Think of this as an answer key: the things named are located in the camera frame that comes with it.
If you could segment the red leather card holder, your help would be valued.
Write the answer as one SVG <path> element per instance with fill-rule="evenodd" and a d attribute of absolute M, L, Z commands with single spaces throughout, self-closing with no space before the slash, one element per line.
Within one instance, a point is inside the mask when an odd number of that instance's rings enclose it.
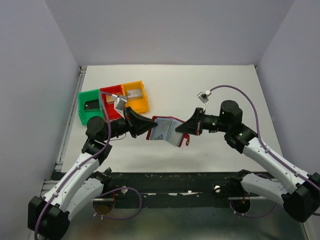
<path fill-rule="evenodd" d="M 152 121 L 157 123 L 157 126 L 147 132 L 146 140 L 166 141 L 178 148 L 180 148 L 183 143 L 189 146 L 190 135 L 176 132 L 176 128 L 184 123 L 183 120 L 173 116 L 153 116 Z"/>

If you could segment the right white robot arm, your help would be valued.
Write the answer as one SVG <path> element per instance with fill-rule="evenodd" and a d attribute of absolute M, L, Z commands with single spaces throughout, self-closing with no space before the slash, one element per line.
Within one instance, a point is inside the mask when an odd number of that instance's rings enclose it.
<path fill-rule="evenodd" d="M 176 132 L 199 136 L 204 130 L 224 133 L 226 143 L 240 154 L 267 170 L 276 181 L 243 171 L 230 183 L 230 191 L 241 196 L 245 192 L 262 196 L 281 205 L 294 220 L 304 223 L 320 207 L 320 175 L 310 174 L 272 151 L 259 135 L 242 123 L 243 111 L 233 100 L 220 105 L 219 115 L 208 115 L 197 107 L 193 115 Z"/>

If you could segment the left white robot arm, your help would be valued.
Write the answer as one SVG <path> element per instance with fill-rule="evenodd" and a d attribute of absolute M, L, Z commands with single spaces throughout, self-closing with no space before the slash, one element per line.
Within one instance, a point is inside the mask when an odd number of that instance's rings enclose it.
<path fill-rule="evenodd" d="M 83 207 L 97 196 L 104 198 L 110 194 L 110 179 L 97 168 L 111 152 L 111 138 L 126 133 L 136 138 L 157 125 L 131 107 L 126 107 L 123 117 L 114 121 L 91 117 L 86 125 L 87 140 L 73 166 L 49 192 L 33 197 L 28 203 L 27 227 L 34 231 L 34 239 L 39 236 L 62 239 Z"/>

